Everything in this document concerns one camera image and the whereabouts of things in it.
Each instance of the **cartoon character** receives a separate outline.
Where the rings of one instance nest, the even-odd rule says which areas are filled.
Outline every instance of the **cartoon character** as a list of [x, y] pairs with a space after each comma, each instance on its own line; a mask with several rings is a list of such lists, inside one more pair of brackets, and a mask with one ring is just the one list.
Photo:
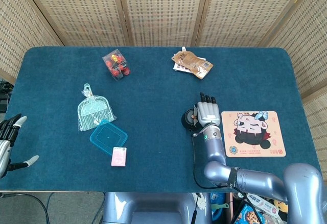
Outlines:
[[234, 121], [237, 126], [234, 129], [236, 135], [235, 141], [237, 143], [247, 143], [250, 145], [260, 145], [263, 149], [270, 148], [270, 133], [267, 133], [268, 125], [265, 122], [268, 119], [267, 112], [253, 113], [238, 113], [238, 119]]

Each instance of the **dustpan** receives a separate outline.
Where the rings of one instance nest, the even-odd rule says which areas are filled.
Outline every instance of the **dustpan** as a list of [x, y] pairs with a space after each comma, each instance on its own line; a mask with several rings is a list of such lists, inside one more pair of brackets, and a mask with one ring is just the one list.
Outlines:
[[89, 84], [84, 84], [82, 93], [86, 96], [77, 107], [78, 130], [87, 131], [97, 127], [104, 119], [114, 121], [109, 102], [103, 96], [93, 95]]

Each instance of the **teal felt surface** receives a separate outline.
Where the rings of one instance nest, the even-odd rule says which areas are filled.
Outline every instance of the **teal felt surface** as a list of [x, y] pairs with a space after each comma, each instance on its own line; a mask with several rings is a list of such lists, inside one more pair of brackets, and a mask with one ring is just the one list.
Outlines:
[[[199, 93], [215, 96], [221, 111], [276, 111], [286, 156], [227, 158], [227, 164], [282, 177], [290, 163], [319, 168], [288, 54], [280, 48], [188, 48], [214, 64], [200, 80], [172, 70], [177, 47], [119, 47], [131, 74], [115, 81], [102, 57], [114, 47], [36, 47], [19, 72], [6, 118], [28, 117], [19, 131], [12, 162], [38, 154], [29, 168], [9, 172], [1, 190], [197, 192], [190, 134], [181, 125]], [[79, 132], [77, 106], [89, 83], [108, 99], [128, 134], [126, 167]], [[205, 148], [196, 140], [196, 172], [203, 178]]]

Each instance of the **pink box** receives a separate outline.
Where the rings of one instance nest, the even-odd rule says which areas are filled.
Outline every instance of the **pink box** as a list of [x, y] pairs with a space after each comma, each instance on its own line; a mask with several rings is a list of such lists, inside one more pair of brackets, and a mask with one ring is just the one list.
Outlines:
[[126, 165], [126, 150], [125, 147], [114, 147], [112, 150], [111, 166]]

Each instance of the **mouse pad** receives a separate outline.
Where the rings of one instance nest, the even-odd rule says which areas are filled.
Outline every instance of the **mouse pad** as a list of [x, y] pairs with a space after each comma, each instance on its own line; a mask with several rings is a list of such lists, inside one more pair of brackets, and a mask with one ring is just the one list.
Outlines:
[[221, 117], [228, 157], [286, 155], [275, 111], [224, 111]]

